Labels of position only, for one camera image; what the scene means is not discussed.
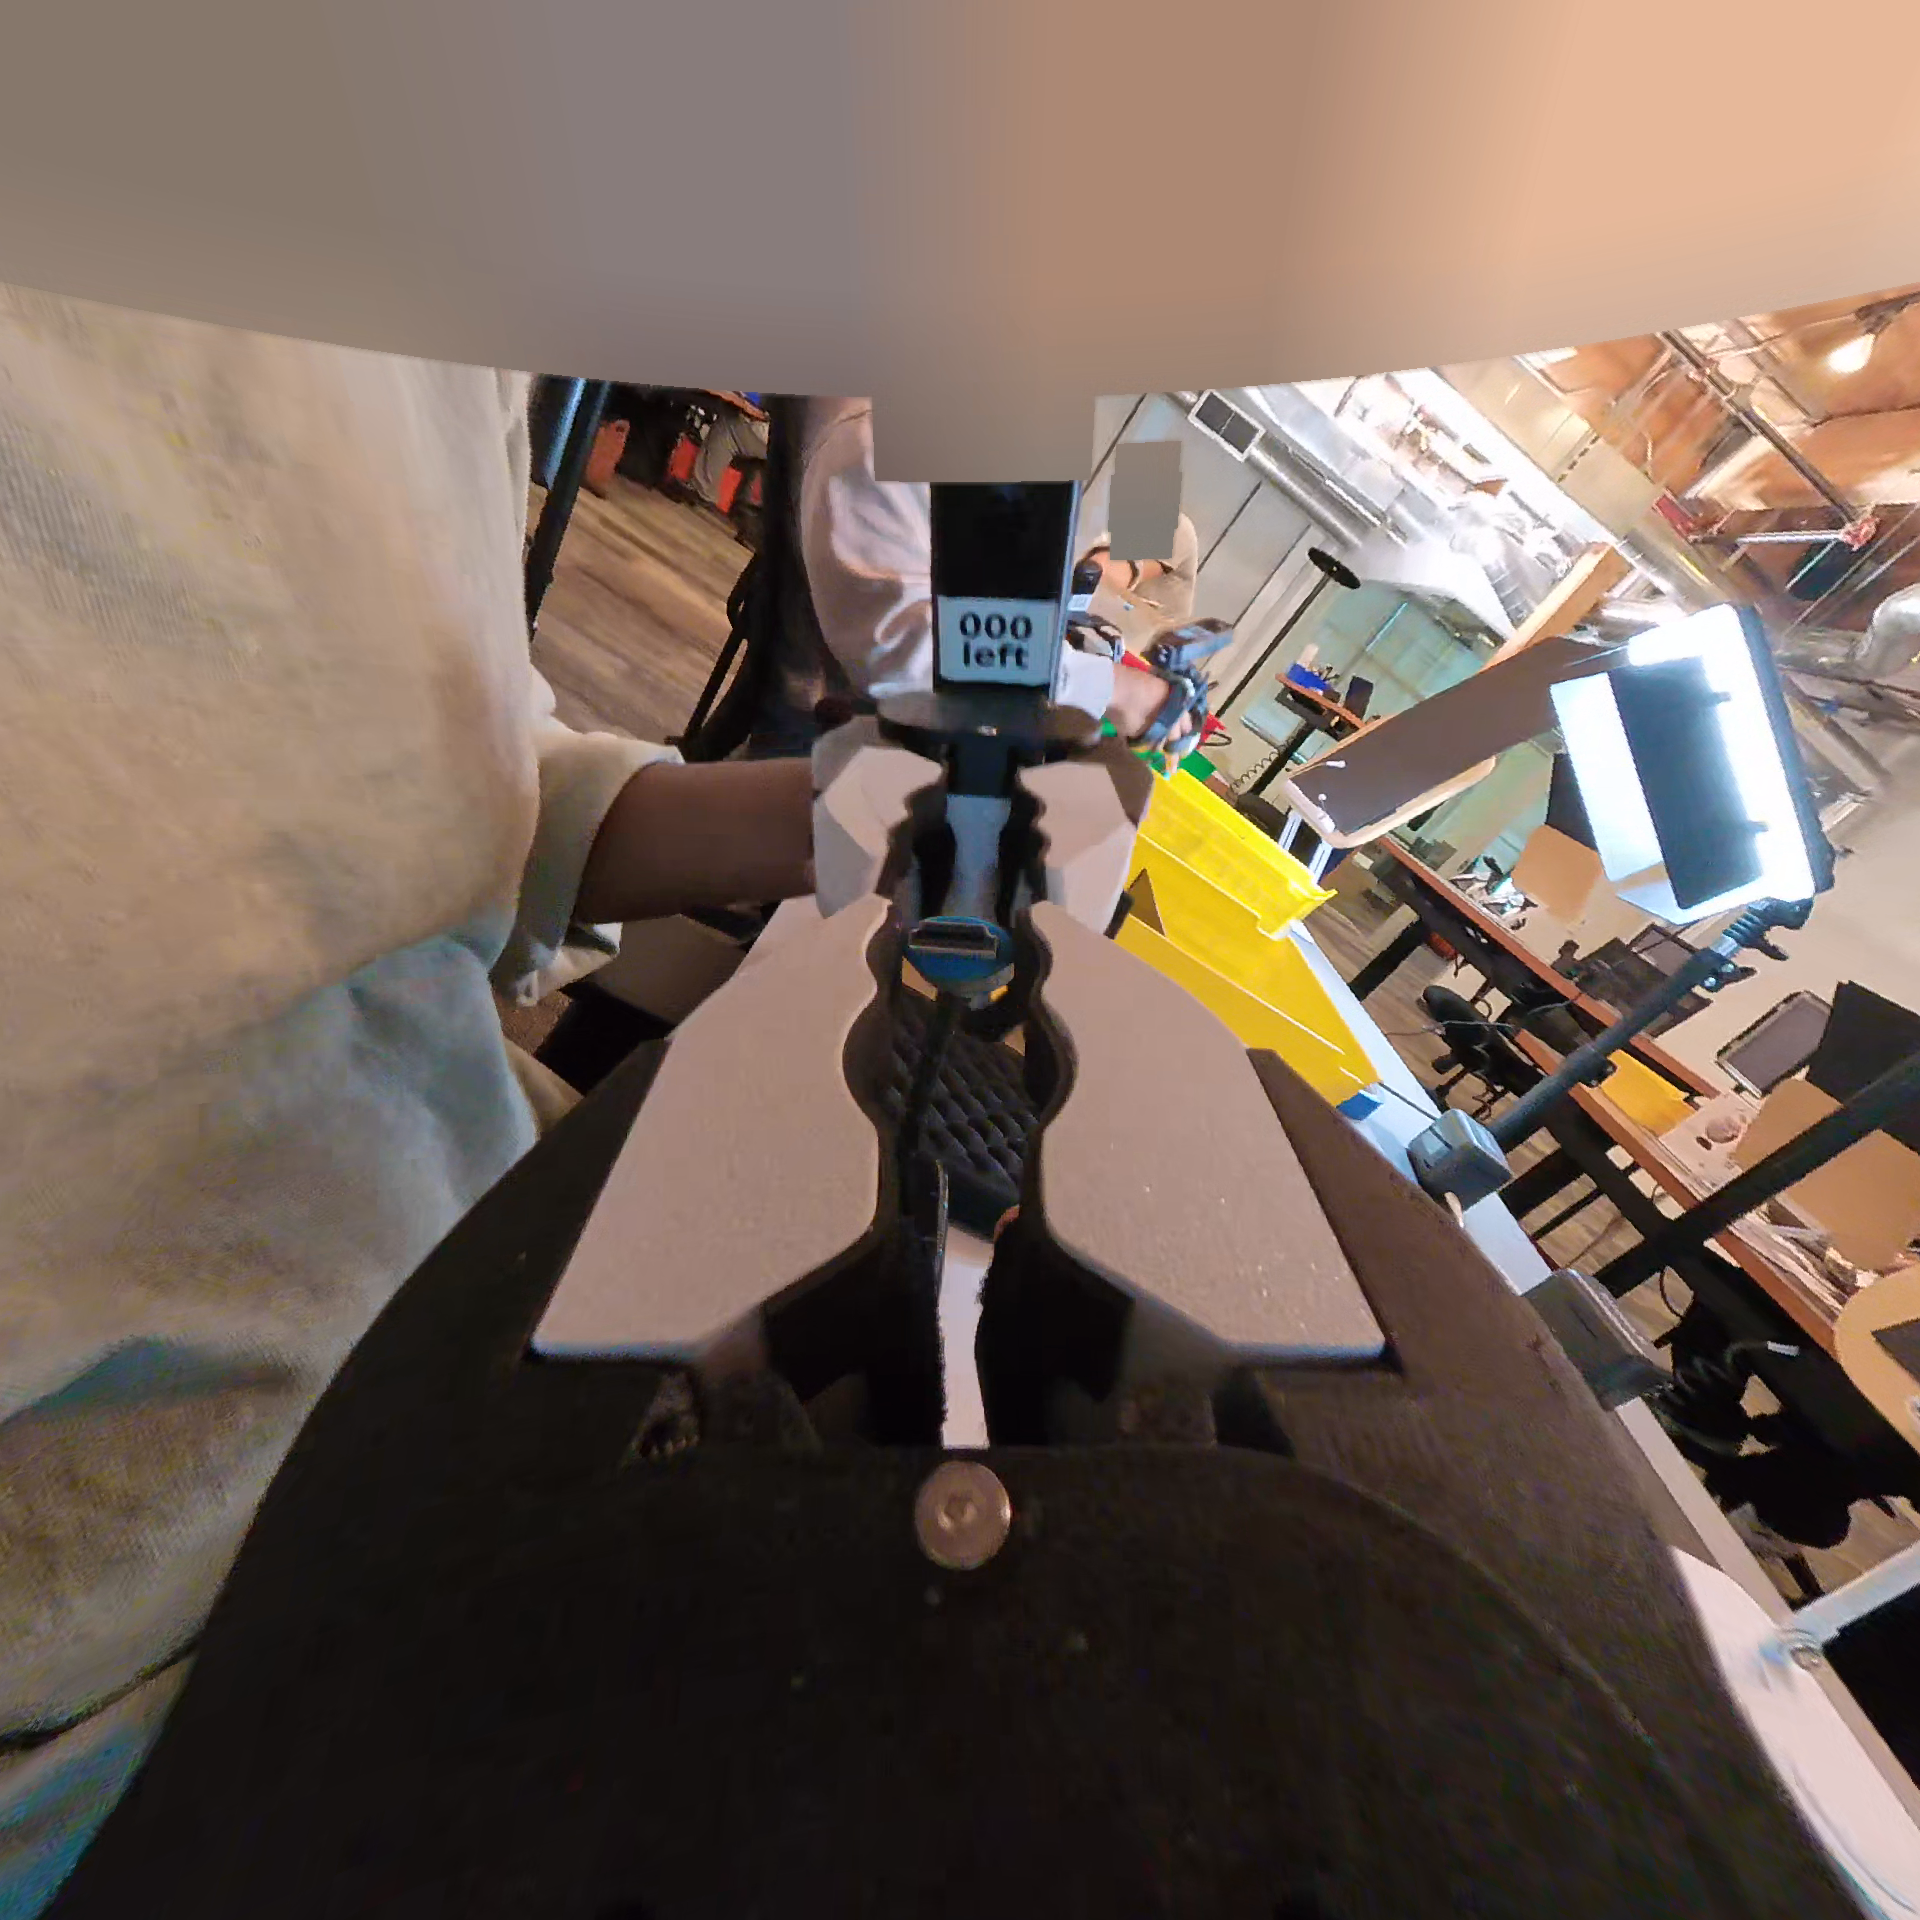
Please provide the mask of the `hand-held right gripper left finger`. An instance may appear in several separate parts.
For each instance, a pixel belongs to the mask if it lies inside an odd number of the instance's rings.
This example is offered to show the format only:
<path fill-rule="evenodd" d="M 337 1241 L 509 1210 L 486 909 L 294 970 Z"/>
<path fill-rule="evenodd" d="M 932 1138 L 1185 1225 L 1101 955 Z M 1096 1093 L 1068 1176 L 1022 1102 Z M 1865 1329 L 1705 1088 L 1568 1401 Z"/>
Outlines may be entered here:
<path fill-rule="evenodd" d="M 537 1359 L 756 1368 L 760 1310 L 874 1228 L 878 1135 L 844 1043 L 882 929 L 874 895 L 805 909 L 679 1021 L 532 1325 Z"/>

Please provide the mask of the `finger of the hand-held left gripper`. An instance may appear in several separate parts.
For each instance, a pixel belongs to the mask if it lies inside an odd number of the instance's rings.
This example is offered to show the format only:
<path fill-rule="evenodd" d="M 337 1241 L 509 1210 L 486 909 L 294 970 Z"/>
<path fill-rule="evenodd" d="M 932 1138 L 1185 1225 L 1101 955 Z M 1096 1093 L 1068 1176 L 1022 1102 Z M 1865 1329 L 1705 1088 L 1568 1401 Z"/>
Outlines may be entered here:
<path fill-rule="evenodd" d="M 1096 738 L 1081 751 L 1029 768 L 1037 897 L 1093 939 L 1109 939 L 1153 786 L 1153 768 L 1120 738 Z"/>
<path fill-rule="evenodd" d="M 813 779 L 813 903 L 826 916 L 912 895 L 912 838 L 924 797 L 944 797 L 940 762 L 882 732 L 823 732 Z"/>

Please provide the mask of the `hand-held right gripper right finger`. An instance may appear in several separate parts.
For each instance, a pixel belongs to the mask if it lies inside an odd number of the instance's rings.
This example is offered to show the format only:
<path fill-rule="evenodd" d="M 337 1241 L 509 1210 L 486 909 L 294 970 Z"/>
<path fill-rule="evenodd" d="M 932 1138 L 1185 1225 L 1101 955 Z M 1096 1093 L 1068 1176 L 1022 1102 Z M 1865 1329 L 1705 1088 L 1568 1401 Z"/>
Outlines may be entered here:
<path fill-rule="evenodd" d="M 1362 1368 L 1386 1333 L 1223 1021 L 1060 903 L 1029 909 L 1062 1102 L 1040 1225 L 1120 1303 L 1115 1368 Z"/>

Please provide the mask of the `black HDMI cable green plug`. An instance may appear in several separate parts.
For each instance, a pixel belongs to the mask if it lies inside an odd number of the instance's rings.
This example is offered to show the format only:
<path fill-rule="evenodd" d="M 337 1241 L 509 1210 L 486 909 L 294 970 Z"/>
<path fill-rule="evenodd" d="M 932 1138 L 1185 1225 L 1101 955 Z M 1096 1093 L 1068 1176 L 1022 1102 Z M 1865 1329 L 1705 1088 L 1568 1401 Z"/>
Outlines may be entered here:
<path fill-rule="evenodd" d="M 966 1018 L 985 1012 L 1010 983 L 1010 931 L 985 916 L 924 916 L 904 940 L 904 965 L 932 983 L 924 1054 L 900 1118 L 900 1170 L 924 1156 L 932 1093 Z"/>

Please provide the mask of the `person's left forearm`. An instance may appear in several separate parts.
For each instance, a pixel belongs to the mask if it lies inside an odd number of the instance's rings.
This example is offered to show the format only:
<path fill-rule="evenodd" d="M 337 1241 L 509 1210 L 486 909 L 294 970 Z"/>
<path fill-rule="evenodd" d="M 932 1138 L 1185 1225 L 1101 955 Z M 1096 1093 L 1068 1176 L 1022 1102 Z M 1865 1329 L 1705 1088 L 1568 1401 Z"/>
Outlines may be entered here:
<path fill-rule="evenodd" d="M 813 768 L 687 762 L 658 745 L 537 727 L 537 829 L 517 931 L 530 950 L 607 929 L 813 895 Z"/>

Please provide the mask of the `black quilted mat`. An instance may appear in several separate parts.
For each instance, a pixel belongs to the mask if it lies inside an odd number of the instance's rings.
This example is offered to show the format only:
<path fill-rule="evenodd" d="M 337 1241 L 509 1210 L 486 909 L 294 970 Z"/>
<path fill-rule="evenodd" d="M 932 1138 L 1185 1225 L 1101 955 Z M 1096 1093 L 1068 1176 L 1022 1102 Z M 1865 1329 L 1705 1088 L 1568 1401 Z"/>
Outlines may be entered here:
<path fill-rule="evenodd" d="M 844 1045 L 850 1096 L 874 1122 L 878 1188 L 900 1188 L 900 1125 L 924 1076 L 932 1000 L 874 1000 Z M 944 1220 L 993 1241 L 997 1220 L 1022 1201 L 1022 1162 L 1029 1138 L 1024 1059 L 1010 1045 L 953 1031 L 932 1078 L 919 1157 L 944 1171 Z"/>

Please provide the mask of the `grey table clamp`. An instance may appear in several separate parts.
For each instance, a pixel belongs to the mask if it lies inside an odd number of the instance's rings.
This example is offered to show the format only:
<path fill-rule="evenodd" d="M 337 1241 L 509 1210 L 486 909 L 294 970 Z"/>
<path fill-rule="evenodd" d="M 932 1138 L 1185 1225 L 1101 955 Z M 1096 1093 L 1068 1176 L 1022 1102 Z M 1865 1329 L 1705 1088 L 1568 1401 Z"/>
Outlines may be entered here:
<path fill-rule="evenodd" d="M 1410 1145 L 1410 1176 L 1434 1201 L 1458 1201 L 1459 1210 L 1498 1196 L 1514 1184 L 1507 1156 L 1470 1114 L 1436 1114 Z"/>
<path fill-rule="evenodd" d="M 1667 1388 L 1667 1368 L 1661 1362 L 1648 1341 L 1592 1275 L 1554 1268 L 1551 1275 L 1525 1289 L 1523 1303 L 1602 1410 L 1638 1403 Z"/>

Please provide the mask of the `black swivel chair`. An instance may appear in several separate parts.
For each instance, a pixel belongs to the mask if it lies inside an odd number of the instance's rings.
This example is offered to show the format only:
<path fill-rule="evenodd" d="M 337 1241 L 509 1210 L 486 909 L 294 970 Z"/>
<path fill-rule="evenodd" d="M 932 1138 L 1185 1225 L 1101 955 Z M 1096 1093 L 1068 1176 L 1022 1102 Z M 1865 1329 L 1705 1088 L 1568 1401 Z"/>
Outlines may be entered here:
<path fill-rule="evenodd" d="M 1491 1122 L 1503 1096 L 1523 1096 L 1525 1088 L 1536 1088 L 1534 1059 L 1475 1004 L 1443 983 L 1428 983 L 1418 994 L 1418 1007 L 1428 1018 L 1428 1035 L 1443 1045 L 1434 1059 L 1436 1106 L 1453 1106 L 1453 1093 L 1459 1093 L 1459 1082 L 1475 1082 L 1479 1096 L 1470 1102 L 1470 1118 Z"/>

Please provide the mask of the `black metal pole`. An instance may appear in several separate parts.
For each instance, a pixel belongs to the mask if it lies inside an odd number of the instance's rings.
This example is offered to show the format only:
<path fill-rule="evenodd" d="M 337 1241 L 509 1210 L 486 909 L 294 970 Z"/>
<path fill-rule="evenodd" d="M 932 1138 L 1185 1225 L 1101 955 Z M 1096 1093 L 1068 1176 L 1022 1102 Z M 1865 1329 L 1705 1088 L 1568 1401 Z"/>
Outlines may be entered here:
<path fill-rule="evenodd" d="M 557 551 L 570 526 L 570 508 L 584 482 L 591 447 L 607 421 L 608 377 L 555 377 L 545 372 L 530 398 L 530 482 L 537 487 L 537 515 L 523 541 L 523 631 L 537 636 L 537 610 L 557 571 Z"/>

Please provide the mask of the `small yellow box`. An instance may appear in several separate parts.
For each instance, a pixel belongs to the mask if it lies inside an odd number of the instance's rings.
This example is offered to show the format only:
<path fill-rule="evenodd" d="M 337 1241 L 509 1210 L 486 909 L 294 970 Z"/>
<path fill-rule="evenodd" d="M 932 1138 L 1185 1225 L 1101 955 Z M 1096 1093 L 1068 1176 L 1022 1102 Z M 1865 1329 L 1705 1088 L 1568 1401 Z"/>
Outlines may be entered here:
<path fill-rule="evenodd" d="M 1602 1059 L 1602 1071 L 1607 1076 L 1592 1082 L 1592 1096 L 1638 1129 L 1667 1135 L 1672 1125 L 1693 1122 L 1693 1093 L 1657 1076 L 1640 1054 L 1619 1052 Z"/>

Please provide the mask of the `small cardboard box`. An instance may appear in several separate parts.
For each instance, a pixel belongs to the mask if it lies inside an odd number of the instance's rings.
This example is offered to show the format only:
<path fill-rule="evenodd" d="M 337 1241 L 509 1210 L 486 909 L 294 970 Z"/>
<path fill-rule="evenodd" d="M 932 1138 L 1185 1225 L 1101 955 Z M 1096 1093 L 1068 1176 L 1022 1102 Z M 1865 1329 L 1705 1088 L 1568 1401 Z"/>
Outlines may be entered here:
<path fill-rule="evenodd" d="M 1514 888 L 1551 923 L 1582 923 L 1592 895 L 1602 895 L 1602 863 L 1579 838 L 1541 822 L 1525 831 L 1514 863 Z"/>

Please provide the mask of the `long wooden desk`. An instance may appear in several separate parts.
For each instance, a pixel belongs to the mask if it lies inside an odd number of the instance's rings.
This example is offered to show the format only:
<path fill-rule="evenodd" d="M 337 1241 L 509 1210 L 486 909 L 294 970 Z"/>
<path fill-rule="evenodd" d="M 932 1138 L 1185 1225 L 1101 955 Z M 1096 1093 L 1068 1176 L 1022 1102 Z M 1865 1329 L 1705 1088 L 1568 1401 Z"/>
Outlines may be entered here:
<path fill-rule="evenodd" d="M 1523 1059 L 1525 1076 L 1547 1076 L 1568 1052 L 1627 1018 L 1627 1004 L 1582 994 L 1394 838 L 1372 852 L 1372 870 L 1410 923 L 1346 978 L 1355 1004 L 1382 994 L 1418 950 L 1436 950 L 1503 1000 L 1498 1018 L 1479 1018 L 1470 1007 L 1470 1026 L 1492 1026 L 1503 1052 Z M 1564 1093 L 1541 1118 L 1534 1138 L 1551 1138 L 1551 1150 L 1547 1157 L 1517 1170 L 1498 1194 L 1514 1220 L 1525 1220 L 1582 1184 L 1590 1194 L 1579 1194 L 1579 1201 L 1607 1196 L 1607 1206 L 1640 1241 L 1648 1241 L 1663 1225 L 1678 1225 L 1678 1218 L 1661 1210 L 1663 1201 L 1678 1201 L 1678 1210 L 1699 1210 L 1705 1201 L 1705 1188 L 1699 1188 L 1663 1138 L 1611 1106 L 1607 1082 Z M 1806 1262 L 1791 1262 L 1784 1234 L 1770 1234 L 1757 1218 L 1725 1220 L 1723 1234 L 1703 1246 L 1678 1246 L 1678 1271 L 1703 1271 L 1716 1303 L 1762 1298 L 1800 1329 L 1800 1341 L 1836 1354 L 1840 1292 L 1806 1271 Z"/>

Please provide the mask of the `grey laptop screen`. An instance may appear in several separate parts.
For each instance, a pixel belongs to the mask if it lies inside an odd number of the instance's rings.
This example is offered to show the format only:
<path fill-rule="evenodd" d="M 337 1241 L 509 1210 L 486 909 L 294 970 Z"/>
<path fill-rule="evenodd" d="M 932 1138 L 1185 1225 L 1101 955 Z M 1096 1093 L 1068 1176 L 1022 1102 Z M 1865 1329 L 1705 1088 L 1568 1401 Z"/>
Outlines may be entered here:
<path fill-rule="evenodd" d="M 1716 1052 L 1716 1071 L 1744 1096 L 1770 1096 L 1777 1082 L 1795 1078 L 1810 1065 L 1825 1026 L 1830 1026 L 1825 1000 L 1787 994 Z"/>

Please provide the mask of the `large cardboard box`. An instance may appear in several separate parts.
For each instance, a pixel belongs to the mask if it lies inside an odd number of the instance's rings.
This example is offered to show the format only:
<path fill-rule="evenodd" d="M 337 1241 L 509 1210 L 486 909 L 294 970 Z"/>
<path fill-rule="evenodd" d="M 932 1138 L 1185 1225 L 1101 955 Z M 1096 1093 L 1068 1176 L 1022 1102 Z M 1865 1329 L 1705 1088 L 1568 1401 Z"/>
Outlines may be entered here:
<path fill-rule="evenodd" d="M 1806 1078 L 1787 1078 L 1757 1102 L 1730 1145 L 1730 1162 L 1756 1170 L 1836 1114 L 1836 1096 L 1815 1093 Z M 1888 1129 L 1871 1129 L 1815 1171 L 1795 1176 L 1784 1201 L 1800 1225 L 1825 1228 L 1840 1259 L 1888 1271 L 1904 1262 L 1920 1234 L 1920 1157 Z"/>

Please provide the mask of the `LED light panel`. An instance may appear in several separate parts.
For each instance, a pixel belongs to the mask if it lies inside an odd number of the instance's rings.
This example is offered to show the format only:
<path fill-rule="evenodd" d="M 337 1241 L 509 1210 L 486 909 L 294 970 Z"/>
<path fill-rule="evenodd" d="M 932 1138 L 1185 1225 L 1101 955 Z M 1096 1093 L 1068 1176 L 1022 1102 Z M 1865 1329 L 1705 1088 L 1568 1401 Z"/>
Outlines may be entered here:
<path fill-rule="evenodd" d="M 1716 608 L 1551 686 L 1607 888 L 1693 929 L 1738 909 L 1806 913 L 1836 852 L 1748 608 Z"/>

